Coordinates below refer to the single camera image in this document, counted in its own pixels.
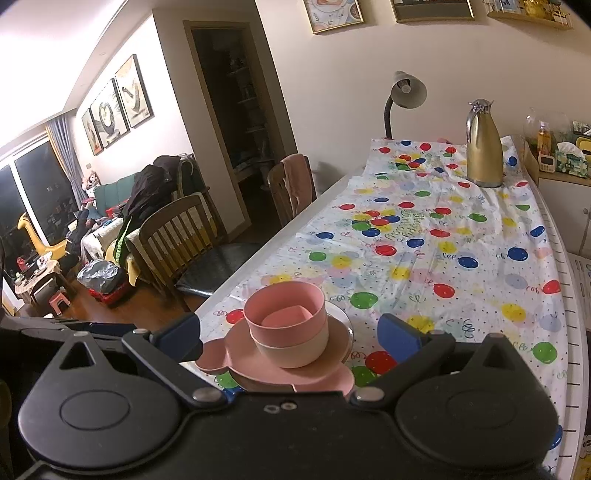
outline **framed picture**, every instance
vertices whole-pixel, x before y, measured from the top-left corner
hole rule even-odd
[[[129,126],[136,127],[152,116],[150,101],[139,71],[135,53],[115,73],[119,97],[123,103]]]
[[[95,121],[100,142],[105,148],[129,131],[115,89],[115,79],[109,80],[99,96],[92,102],[90,113]]]
[[[90,144],[92,153],[94,155],[98,155],[103,151],[103,145],[100,143],[99,134],[96,132],[95,121],[92,118],[90,109],[88,109],[86,112],[84,112],[84,115],[82,115],[82,124],[84,125],[84,131],[88,137],[88,143]]]
[[[398,23],[474,20],[469,0],[391,0]]]
[[[358,0],[304,0],[312,32],[363,23]]]

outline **pink bear-shaped plate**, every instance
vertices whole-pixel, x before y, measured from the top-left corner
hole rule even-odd
[[[314,362],[299,368],[280,368],[260,353],[252,340],[245,319],[226,334],[206,342],[195,362],[207,374],[217,375],[228,369],[242,377],[269,385],[291,385],[295,391],[342,391],[348,394],[355,378],[342,361],[351,343],[349,328],[328,315],[329,341]]]

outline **door frame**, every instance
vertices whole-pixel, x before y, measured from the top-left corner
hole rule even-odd
[[[281,132],[279,129],[279,124],[277,122],[277,117],[275,116],[275,111],[273,110],[271,95],[269,94],[269,90],[267,88],[267,83],[265,81],[265,75],[261,66],[261,61],[256,50],[256,42],[254,40],[254,36],[252,35],[251,26],[249,22],[185,20],[183,21],[183,25],[185,29],[185,34],[187,36],[187,41],[189,42],[189,47],[191,49],[191,56],[193,57],[193,63],[195,64],[197,77],[199,77],[199,83],[201,85],[201,90],[203,91],[203,97],[205,98],[207,110],[209,111],[209,116],[212,120],[213,129],[216,133],[217,142],[222,152],[224,162],[226,163],[226,168],[228,169],[232,185],[234,186],[234,191],[236,193],[236,196],[238,197],[240,209],[242,210],[242,214],[246,219],[246,222],[243,224],[245,226],[244,229],[246,229],[247,227],[252,225],[252,222],[250,220],[250,216],[248,215],[246,204],[244,203],[244,198],[242,197],[242,192],[240,191],[240,187],[236,179],[236,174],[234,173],[234,169],[232,168],[232,163],[230,162],[230,155],[228,154],[228,149],[226,148],[226,143],[223,139],[222,129],[220,128],[219,122],[217,120],[217,115],[213,107],[212,98],[209,95],[209,89],[207,88],[207,82],[205,80],[205,75],[203,73],[201,60],[199,59],[199,54],[197,52],[197,47],[195,46],[195,40],[193,38],[193,30],[240,31],[240,34],[242,36],[242,45],[244,47],[244,52],[246,55],[246,61],[248,62],[249,70],[251,73],[252,84],[255,89],[256,96],[258,98],[259,106],[261,107],[261,110],[265,115],[265,119],[267,120],[267,133],[269,135],[271,149],[273,150],[273,153],[275,155],[279,156],[279,158],[274,159],[275,162],[277,162],[285,158],[285,146],[281,138]]]

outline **blue gripper pad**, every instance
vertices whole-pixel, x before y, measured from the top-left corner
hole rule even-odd
[[[413,356],[428,342],[427,335],[390,313],[384,313],[379,318],[377,331],[379,344],[398,364]]]

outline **ceiling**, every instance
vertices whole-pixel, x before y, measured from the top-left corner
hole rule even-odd
[[[126,0],[18,0],[0,16],[0,146],[61,112]]]
[[[250,4],[254,0],[216,0],[215,8]],[[0,151],[24,132],[77,108],[152,9],[211,5],[210,0],[17,0],[0,15],[0,65],[9,73],[0,75]]]

